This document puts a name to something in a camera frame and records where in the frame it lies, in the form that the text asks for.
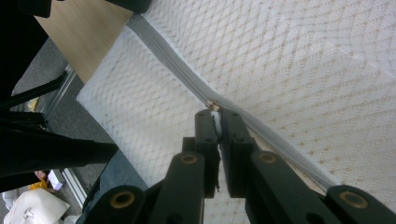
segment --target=white quilted fabric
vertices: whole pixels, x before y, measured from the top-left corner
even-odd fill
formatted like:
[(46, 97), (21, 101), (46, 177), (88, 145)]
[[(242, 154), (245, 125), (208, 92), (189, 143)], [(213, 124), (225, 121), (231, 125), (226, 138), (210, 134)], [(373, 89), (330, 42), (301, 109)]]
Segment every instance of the white quilted fabric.
[(214, 90), (396, 211), (396, 2), (153, 1)]
[[(205, 106), (124, 28), (78, 101), (104, 127), (148, 186), (162, 180), (183, 137), (194, 136), (194, 115)], [(249, 223), (245, 200), (220, 192), (205, 200), (205, 223)]]
[[(396, 211), (395, 2), (153, 0), (144, 17), (213, 90)], [(128, 28), (78, 100), (148, 185), (204, 108)], [(205, 223), (248, 223), (219, 177)]]

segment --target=gray carpet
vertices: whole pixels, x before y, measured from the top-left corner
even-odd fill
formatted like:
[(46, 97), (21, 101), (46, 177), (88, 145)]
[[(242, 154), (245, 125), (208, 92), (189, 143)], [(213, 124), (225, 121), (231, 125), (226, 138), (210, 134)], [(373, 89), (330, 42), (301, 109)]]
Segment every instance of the gray carpet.
[[(52, 81), (62, 74), (66, 66), (67, 60), (49, 39), (35, 56), (35, 59), (15, 87), (14, 93), (27, 91)], [(77, 95), (82, 87), (82, 82), (78, 77), (75, 77), (62, 98), (62, 101), (56, 107), (53, 116), (49, 119), (50, 129), (54, 133), (71, 138), (112, 143), (112, 139), (103, 128), (76, 101)], [(40, 111), (49, 102), (52, 95), (52, 93), (49, 93), (40, 97), (36, 111)], [(14, 110), (27, 111), (26, 105), (27, 104), (16, 107)], [(91, 189), (94, 181), (99, 174), (101, 174), (104, 167), (105, 164), (87, 165), (77, 168), (76, 172), (80, 175), (83, 181), (82, 184), (85, 185), (87, 189)], [(54, 195), (71, 205), (65, 214), (66, 216), (81, 214), (81, 208), (67, 184), (58, 192), (54, 193)], [(0, 217), (3, 219), (7, 212), (8, 210), (3, 200), (0, 200)]]

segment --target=wooden table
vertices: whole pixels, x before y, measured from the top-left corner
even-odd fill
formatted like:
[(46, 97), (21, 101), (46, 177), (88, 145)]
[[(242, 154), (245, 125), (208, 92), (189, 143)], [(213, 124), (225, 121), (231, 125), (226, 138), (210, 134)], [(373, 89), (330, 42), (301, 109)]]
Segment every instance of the wooden table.
[(36, 19), (86, 83), (131, 16), (105, 0), (67, 0), (52, 1), (50, 17)]

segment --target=metal bolt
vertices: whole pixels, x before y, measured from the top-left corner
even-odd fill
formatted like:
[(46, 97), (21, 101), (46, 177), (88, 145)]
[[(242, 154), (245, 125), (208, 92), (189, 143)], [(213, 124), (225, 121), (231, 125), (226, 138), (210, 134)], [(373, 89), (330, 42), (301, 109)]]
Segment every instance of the metal bolt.
[(110, 205), (117, 209), (127, 207), (132, 203), (134, 203), (134, 194), (128, 190), (118, 192), (110, 199)]
[(274, 163), (276, 162), (276, 158), (275, 156), (271, 155), (271, 154), (267, 154), (267, 153), (262, 153), (260, 155), (260, 160), (266, 163)]
[(181, 159), (181, 162), (186, 163), (186, 164), (193, 164), (198, 161), (198, 158), (194, 155), (184, 155), (180, 159)]
[(351, 191), (343, 191), (340, 193), (340, 198), (348, 205), (355, 208), (366, 208), (369, 203), (359, 194)]

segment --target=zipper pull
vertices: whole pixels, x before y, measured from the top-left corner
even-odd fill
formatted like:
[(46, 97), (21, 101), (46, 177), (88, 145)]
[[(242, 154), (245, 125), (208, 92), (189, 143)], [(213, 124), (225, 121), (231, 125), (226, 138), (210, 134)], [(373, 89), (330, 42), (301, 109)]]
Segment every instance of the zipper pull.
[(221, 110), (221, 105), (215, 100), (207, 100), (205, 105), (211, 111), (219, 112)]

